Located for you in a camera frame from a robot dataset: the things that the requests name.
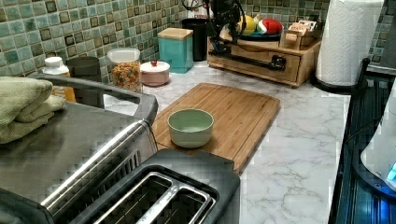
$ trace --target bamboo cutting board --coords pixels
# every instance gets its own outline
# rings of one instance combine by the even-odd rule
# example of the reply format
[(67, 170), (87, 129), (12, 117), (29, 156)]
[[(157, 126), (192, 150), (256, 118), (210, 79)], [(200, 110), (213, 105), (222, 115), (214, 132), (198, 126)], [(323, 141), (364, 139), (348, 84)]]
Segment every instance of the bamboo cutting board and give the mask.
[[(171, 141), (167, 120), (174, 112), (187, 108), (202, 109), (215, 120), (212, 138), (202, 147), (186, 149)], [(239, 174), (269, 129), (279, 108), (279, 100), (271, 96), (201, 83), (159, 113), (152, 128), (158, 149), (167, 147), (191, 155), (202, 149), (234, 161), (234, 171)]]

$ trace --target stainless steel toaster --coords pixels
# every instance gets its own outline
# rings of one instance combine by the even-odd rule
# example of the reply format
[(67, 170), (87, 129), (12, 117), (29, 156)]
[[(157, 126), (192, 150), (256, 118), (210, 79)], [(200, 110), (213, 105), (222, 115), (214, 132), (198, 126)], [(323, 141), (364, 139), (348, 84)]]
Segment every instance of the stainless steel toaster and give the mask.
[(45, 126), (0, 145), (0, 189), (40, 203), (55, 223), (67, 223), (157, 151), (150, 125), (158, 103), (152, 95), (89, 80), (32, 77), (138, 104), (134, 116), (67, 104)]

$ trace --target paper towel roll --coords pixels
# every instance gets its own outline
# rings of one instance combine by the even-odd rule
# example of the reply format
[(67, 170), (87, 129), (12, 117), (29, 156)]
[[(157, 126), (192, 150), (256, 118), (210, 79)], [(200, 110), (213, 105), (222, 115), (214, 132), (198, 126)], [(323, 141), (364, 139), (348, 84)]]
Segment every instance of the paper towel roll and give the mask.
[(318, 80), (335, 86), (357, 83), (383, 4), (383, 0), (330, 2), (318, 55)]

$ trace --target drawer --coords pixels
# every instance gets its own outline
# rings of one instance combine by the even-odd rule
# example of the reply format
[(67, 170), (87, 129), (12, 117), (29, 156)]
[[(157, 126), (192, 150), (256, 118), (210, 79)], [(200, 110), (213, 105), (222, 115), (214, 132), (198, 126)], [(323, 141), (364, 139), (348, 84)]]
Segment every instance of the drawer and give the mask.
[(289, 55), (284, 53), (279, 53), (267, 49), (259, 49), (250, 46), (235, 46), (232, 45), (232, 55), (237, 55), (249, 59), (254, 59), (260, 62), (269, 63), (272, 60), (274, 55), (279, 55), (286, 59), (286, 69), (283, 72), (279, 71), (272, 71), (268, 68), (259, 67), (256, 65), (251, 65), (248, 63), (240, 63), (235, 62), (233, 60), (218, 58), (209, 56), (208, 60), (213, 63), (221, 63), (224, 64), (224, 68), (233, 67), (240, 72), (248, 72), (248, 73), (255, 73), (257, 75), (264, 75), (268, 77), (274, 77), (276, 79), (287, 80), (290, 82), (295, 82), (297, 79), (298, 69), (300, 65), (300, 57), (295, 55)]

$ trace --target paper towel holder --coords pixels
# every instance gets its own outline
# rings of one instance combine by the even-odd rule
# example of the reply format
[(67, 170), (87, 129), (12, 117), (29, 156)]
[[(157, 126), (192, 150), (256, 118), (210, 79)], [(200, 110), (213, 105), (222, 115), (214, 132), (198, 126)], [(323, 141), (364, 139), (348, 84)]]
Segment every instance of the paper towel holder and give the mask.
[(329, 84), (319, 80), (316, 76), (311, 76), (310, 82), (316, 88), (327, 91), (330, 93), (336, 93), (341, 95), (354, 95), (359, 94), (362, 91), (365, 91), (367, 88), (367, 80), (364, 77), (367, 71), (367, 67), (369, 66), (370, 59), (365, 58), (361, 61), (361, 71), (358, 76), (358, 81), (355, 85), (351, 86), (337, 86), (333, 84)]

